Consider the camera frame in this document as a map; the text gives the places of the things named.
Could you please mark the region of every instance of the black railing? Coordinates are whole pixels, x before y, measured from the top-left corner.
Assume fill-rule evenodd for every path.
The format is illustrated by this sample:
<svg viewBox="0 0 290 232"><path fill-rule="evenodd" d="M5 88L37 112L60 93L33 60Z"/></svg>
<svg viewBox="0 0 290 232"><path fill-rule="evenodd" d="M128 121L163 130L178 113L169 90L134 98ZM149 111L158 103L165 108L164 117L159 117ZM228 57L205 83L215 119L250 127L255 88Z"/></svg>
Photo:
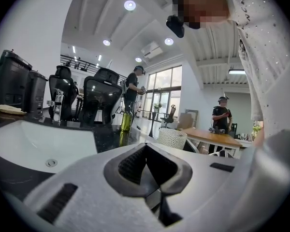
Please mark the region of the black railing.
<svg viewBox="0 0 290 232"><path fill-rule="evenodd" d="M68 66L71 69L77 69L80 71L84 71L84 72L88 72L90 74L96 74L97 71L99 70L100 66L97 66L93 63L89 63L83 60L78 60L77 62L75 62L75 59L69 56L65 56L65 55L60 55L60 63L62 65ZM125 76L123 75L119 75L119 81L118 81L118 85L120 84L120 82L122 80L126 79Z"/></svg>

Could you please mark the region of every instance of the ceiling air conditioning vent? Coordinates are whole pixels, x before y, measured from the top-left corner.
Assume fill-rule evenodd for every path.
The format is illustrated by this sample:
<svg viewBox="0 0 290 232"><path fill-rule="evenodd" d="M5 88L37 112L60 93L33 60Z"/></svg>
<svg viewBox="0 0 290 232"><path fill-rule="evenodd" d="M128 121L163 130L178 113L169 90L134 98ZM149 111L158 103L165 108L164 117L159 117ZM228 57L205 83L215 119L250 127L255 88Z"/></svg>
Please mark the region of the ceiling air conditioning vent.
<svg viewBox="0 0 290 232"><path fill-rule="evenodd" d="M145 58L153 58L159 54L161 54L163 51L162 49L158 46L158 44L156 42L152 42L149 45L147 45L146 47L144 47L141 52L143 53Z"/></svg>

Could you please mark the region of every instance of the faucet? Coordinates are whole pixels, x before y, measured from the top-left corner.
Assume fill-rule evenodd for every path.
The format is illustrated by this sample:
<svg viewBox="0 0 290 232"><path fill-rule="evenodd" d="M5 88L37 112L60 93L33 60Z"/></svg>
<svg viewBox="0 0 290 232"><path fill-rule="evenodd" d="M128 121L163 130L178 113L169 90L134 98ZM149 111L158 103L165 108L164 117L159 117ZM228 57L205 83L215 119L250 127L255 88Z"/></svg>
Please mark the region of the faucet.
<svg viewBox="0 0 290 232"><path fill-rule="evenodd" d="M47 101L47 105L54 107L53 122L56 122L58 125L60 125L61 108L64 96L63 91L58 88L55 90L57 91L55 101Z"/></svg>

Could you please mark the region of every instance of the sink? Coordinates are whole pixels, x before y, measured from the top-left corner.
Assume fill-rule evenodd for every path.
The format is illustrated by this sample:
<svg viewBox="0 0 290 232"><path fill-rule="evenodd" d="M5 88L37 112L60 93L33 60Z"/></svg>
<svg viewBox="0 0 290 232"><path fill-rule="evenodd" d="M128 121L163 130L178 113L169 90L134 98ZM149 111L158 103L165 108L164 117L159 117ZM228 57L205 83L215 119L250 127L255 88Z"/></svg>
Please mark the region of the sink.
<svg viewBox="0 0 290 232"><path fill-rule="evenodd" d="M97 154L93 132L19 120L0 128L0 157L19 166L57 173Z"/></svg>

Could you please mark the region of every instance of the white shirt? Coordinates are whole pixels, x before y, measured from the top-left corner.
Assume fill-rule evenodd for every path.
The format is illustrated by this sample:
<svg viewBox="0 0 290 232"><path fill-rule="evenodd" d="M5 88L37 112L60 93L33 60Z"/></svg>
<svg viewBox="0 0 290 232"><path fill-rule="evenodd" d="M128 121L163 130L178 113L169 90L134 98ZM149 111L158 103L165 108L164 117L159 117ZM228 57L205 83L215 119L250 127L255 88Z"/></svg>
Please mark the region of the white shirt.
<svg viewBox="0 0 290 232"><path fill-rule="evenodd" d="M227 0L239 32L251 119L265 137L290 130L290 24L274 0Z"/></svg>

